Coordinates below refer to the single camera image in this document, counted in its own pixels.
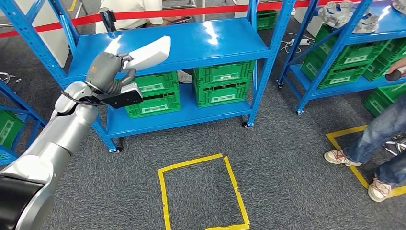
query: crate label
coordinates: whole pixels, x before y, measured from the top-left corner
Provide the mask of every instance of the crate label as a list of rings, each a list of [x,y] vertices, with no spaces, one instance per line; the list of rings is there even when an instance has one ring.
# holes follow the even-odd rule
[[[373,72],[373,71],[375,70],[375,66],[370,65],[370,66],[368,67],[368,70],[371,71],[371,72]]]
[[[6,124],[3,127],[3,130],[0,133],[0,145],[4,144],[7,136],[9,135],[11,128],[13,127],[14,122],[11,120],[7,120]]]
[[[168,109],[168,105],[163,104],[163,105],[159,105],[159,106],[155,106],[155,107],[143,108],[142,113],[146,114],[146,113],[152,113],[152,112],[157,112],[157,111],[167,110],[167,109]]]
[[[162,90],[164,89],[164,85],[162,83],[155,84],[155,85],[146,85],[139,87],[141,92],[153,91],[153,90]]]
[[[346,81],[349,81],[350,79],[351,79],[351,76],[344,77],[344,78],[333,79],[333,80],[330,81],[330,84],[329,84],[329,85],[331,85],[331,84],[336,84],[336,83],[340,83],[340,82],[346,82]]]
[[[309,63],[307,64],[307,68],[310,70],[310,72],[313,73],[313,75],[316,75],[316,74],[317,74],[317,70],[313,67],[312,63],[309,62]]]
[[[320,48],[321,48],[326,54],[330,53],[330,51],[331,51],[330,47],[328,47],[325,43],[321,44],[321,45],[320,45]]]
[[[212,101],[210,103],[229,101],[229,100],[233,100],[235,98],[236,98],[235,94],[221,96],[221,97],[212,97]]]
[[[378,110],[379,113],[382,113],[383,108],[376,100],[371,100],[371,105],[375,107],[375,109]]]
[[[389,43],[386,49],[392,51],[394,47],[395,45],[393,43]]]
[[[358,62],[358,61],[365,61],[367,59],[368,55],[362,55],[358,57],[349,57],[345,59],[344,64],[348,63],[353,63],[353,62]]]
[[[212,82],[237,79],[239,77],[240,76],[238,73],[232,73],[232,74],[226,74],[226,75],[214,75]]]

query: shelf caster wheel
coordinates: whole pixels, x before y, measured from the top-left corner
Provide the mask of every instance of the shelf caster wheel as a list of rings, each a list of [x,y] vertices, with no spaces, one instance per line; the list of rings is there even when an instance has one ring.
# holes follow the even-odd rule
[[[249,125],[248,125],[247,122],[243,122],[243,123],[242,123],[242,126],[243,126],[244,128],[249,128]]]
[[[116,150],[115,150],[115,153],[120,153],[120,152],[122,152],[122,151],[124,151],[124,147],[117,146],[117,147],[116,147]]]

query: shoe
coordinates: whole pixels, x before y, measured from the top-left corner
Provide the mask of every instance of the shoe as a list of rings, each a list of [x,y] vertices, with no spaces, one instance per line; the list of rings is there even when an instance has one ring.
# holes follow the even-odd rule
[[[193,82],[193,78],[190,74],[187,74],[182,70],[178,70],[178,81],[188,84]]]
[[[332,164],[345,164],[347,166],[360,166],[362,163],[356,163],[349,161],[343,154],[342,149],[328,151],[324,154],[324,159]]]
[[[378,178],[374,177],[372,184],[368,187],[368,195],[375,202],[384,201],[391,193],[392,187],[384,184]]]

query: red barrier rope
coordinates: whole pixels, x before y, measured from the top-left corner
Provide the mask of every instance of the red barrier rope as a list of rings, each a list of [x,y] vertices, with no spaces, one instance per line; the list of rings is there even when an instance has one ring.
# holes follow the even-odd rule
[[[325,5],[331,0],[320,0],[318,5]],[[310,4],[310,0],[300,0],[294,4],[294,7],[307,7]],[[282,7],[282,2],[264,2],[258,4],[257,10],[278,10]],[[247,11],[248,5],[233,5],[233,6],[211,6],[211,7],[197,7],[197,8],[186,8],[186,9],[172,9],[172,10],[162,10],[162,11],[137,11],[137,12],[117,12],[114,13],[117,20],[123,19],[134,19],[134,18],[154,18],[154,17],[174,17],[174,16],[190,16],[190,15],[202,15],[202,14],[217,14],[217,13],[234,13],[234,12],[244,12]],[[101,21],[99,14],[93,14],[88,16],[83,16],[80,18],[72,19],[72,24],[74,26],[86,25],[90,23],[96,23]],[[35,30],[39,32],[45,32],[50,30],[62,29],[62,25],[57,23],[51,23],[46,25],[36,26]],[[8,31],[0,33],[0,38],[18,36],[18,32]]]

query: hand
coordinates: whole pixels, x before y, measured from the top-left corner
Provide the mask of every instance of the hand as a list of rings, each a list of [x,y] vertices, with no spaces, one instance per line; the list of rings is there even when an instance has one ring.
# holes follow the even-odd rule
[[[404,57],[403,59],[401,59],[401,60],[395,62],[395,63],[388,69],[388,71],[387,71],[386,73],[392,73],[395,69],[399,69],[399,68],[402,68],[402,67],[405,67],[405,66],[406,66],[406,57]]]

